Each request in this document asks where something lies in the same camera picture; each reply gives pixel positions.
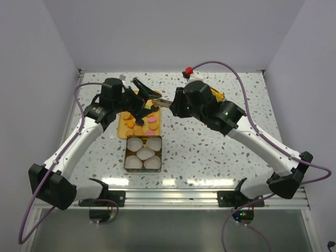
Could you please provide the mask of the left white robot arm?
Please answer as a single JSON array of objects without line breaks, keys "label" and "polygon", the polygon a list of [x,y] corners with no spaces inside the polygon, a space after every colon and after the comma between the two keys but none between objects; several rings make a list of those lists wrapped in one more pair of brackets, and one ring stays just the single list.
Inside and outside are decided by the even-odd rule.
[{"label": "left white robot arm", "polygon": [[106,205],[111,199],[108,185],[97,179],[80,188],[69,182],[72,172],[88,147],[101,136],[116,119],[117,114],[129,112],[137,119],[151,113],[147,101],[161,98],[161,94],[148,88],[137,78],[135,92],[119,78],[107,78],[101,91],[85,108],[80,107],[81,119],[61,147],[42,165],[33,164],[29,171],[32,199],[42,200],[60,210],[66,210],[74,201],[88,200],[97,206]]}]

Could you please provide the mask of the black sandwich cookie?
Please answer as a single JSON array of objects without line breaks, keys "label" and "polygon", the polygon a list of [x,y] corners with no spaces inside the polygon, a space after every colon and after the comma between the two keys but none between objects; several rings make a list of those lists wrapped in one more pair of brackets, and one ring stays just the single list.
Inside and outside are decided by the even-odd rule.
[{"label": "black sandwich cookie", "polygon": [[158,106],[155,106],[155,105],[152,105],[151,106],[151,110],[153,111],[153,112],[157,112],[157,111],[159,111],[159,107]]},{"label": "black sandwich cookie", "polygon": [[142,127],[144,125],[144,120],[142,119],[136,120],[135,124]]}]

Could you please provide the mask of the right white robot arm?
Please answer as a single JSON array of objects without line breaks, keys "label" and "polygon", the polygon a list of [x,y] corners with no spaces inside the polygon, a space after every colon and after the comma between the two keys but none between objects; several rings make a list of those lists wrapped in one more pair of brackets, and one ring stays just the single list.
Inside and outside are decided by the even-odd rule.
[{"label": "right white robot arm", "polygon": [[211,130],[240,142],[272,168],[262,176],[243,178],[233,194],[226,197],[232,205],[246,206],[271,193],[285,199],[293,198],[313,159],[309,152],[299,153],[280,142],[276,142],[278,149],[271,147],[262,139],[268,133],[254,129],[242,108],[228,100],[217,101],[210,86],[200,80],[178,87],[170,110],[176,117],[194,117]]}]

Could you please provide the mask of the gold tin lid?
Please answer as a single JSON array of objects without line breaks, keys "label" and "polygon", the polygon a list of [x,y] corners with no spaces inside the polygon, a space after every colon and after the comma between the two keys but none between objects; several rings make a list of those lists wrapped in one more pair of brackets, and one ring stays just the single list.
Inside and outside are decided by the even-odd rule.
[{"label": "gold tin lid", "polygon": [[217,102],[223,102],[225,100],[225,95],[213,87],[210,87],[212,94],[215,96]]}]

